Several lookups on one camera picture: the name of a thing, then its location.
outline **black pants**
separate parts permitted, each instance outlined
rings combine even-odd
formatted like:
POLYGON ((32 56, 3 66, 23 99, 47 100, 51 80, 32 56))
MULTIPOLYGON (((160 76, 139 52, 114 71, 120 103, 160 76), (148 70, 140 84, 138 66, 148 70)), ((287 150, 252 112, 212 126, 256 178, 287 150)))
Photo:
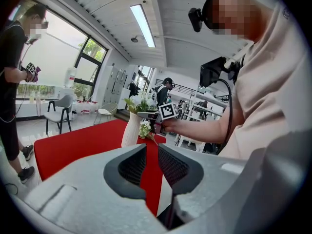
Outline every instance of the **black pants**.
MULTIPOLYGON (((10 121, 15 113, 15 107, 12 107, 7 112, 0 114, 0 117, 5 121, 10 121)), ((10 123, 5 123, 0 119, 0 137, 8 160, 13 161, 20 153, 16 118, 10 123)))

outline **white shelving rack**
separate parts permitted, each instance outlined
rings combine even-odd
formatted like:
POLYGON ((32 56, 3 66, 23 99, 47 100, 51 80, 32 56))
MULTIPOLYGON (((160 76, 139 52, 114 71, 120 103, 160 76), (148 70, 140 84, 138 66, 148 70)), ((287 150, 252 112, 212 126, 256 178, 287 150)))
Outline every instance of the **white shelving rack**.
MULTIPOLYGON (((207 116, 206 118, 206 121, 210 121, 210 120, 218 120, 221 116, 222 116, 222 113, 218 113, 218 112, 215 112, 213 110, 210 110, 208 108, 205 108, 205 107, 201 107, 199 105, 196 104, 196 99, 195 98, 198 98, 198 99, 201 99, 201 100, 206 100, 207 102, 210 102, 211 104, 213 105, 217 105, 217 106, 220 106, 222 108, 226 108, 228 105, 224 102, 221 102, 215 98, 211 98, 211 97, 208 97, 208 96, 204 96, 202 93, 199 92, 199 89, 203 92, 209 92, 209 90, 205 89, 205 88, 201 88, 200 86, 198 86, 197 88, 197 91, 195 92, 195 94, 193 96, 191 96, 190 100, 189 100, 189 103, 187 105, 187 110, 186 112, 188 111, 189 109, 189 112, 188 114, 185 114, 185 116, 187 116, 187 119, 186 120, 190 120, 190 119, 196 119, 196 120, 199 120, 199 121, 204 121, 203 119, 200 119, 198 117, 196 117, 196 114, 193 116, 192 114, 195 112, 194 109, 195 108, 200 108, 206 112, 209 112, 212 116, 207 116)), ((202 151, 202 148, 203 146, 205 145, 204 142, 201 142, 201 141, 197 141, 197 140, 194 140, 194 139, 191 139, 191 138, 187 138, 185 136, 182 136, 181 135, 181 138, 180 138, 180 142, 178 144, 178 146, 180 147, 182 145, 182 142, 186 140, 188 141, 188 146, 190 146, 191 143, 194 143, 196 145, 196 152, 200 152, 202 151)))

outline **beige shirt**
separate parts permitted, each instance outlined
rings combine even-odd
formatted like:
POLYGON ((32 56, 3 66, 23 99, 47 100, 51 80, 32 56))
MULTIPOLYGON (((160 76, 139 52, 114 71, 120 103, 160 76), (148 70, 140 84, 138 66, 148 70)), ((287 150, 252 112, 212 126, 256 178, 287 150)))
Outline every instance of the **beige shirt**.
POLYGON ((233 107, 242 110, 245 122, 235 128, 220 156, 248 159, 253 150, 290 131, 276 96, 304 54, 296 22, 278 4, 263 38, 245 56, 233 92, 233 107))

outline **table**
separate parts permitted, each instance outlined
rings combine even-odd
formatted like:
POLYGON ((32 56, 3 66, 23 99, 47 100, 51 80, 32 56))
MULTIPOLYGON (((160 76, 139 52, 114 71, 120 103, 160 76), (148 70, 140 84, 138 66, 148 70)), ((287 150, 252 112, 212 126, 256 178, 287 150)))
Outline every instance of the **table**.
MULTIPOLYGON (((42 181, 46 180, 73 161, 121 147, 127 123, 116 119, 99 125, 37 140, 35 156, 42 181)), ((157 143, 166 138, 155 136, 157 143)), ((146 204, 156 216, 162 183, 162 171, 158 166, 158 146, 150 139, 137 140, 147 144, 146 168, 141 188, 146 191, 146 204)))

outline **tree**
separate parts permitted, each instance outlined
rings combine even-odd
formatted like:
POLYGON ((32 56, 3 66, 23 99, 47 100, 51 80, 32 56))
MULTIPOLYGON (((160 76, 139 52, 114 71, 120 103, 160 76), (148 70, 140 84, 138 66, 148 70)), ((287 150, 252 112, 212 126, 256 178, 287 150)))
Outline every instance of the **tree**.
MULTIPOLYGON (((82 49, 83 44, 84 42, 78 44, 78 47, 82 49)), ((104 55, 104 51, 102 52, 102 48, 97 43, 95 43, 92 39, 88 40, 87 45, 85 46, 83 52, 98 61, 102 61, 102 58, 104 55)))

